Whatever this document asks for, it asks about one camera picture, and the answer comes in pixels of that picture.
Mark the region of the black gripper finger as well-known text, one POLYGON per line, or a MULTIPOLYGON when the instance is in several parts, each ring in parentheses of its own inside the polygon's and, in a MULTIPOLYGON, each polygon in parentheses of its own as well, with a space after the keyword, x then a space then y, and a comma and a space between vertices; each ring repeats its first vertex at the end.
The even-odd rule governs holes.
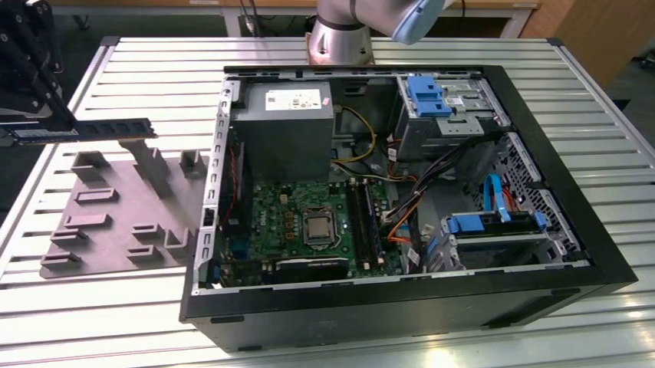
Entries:
POLYGON ((43 105, 37 113, 41 124, 51 131, 73 131, 77 118, 58 92, 59 83, 50 71, 47 61, 29 55, 22 66, 31 94, 43 105))

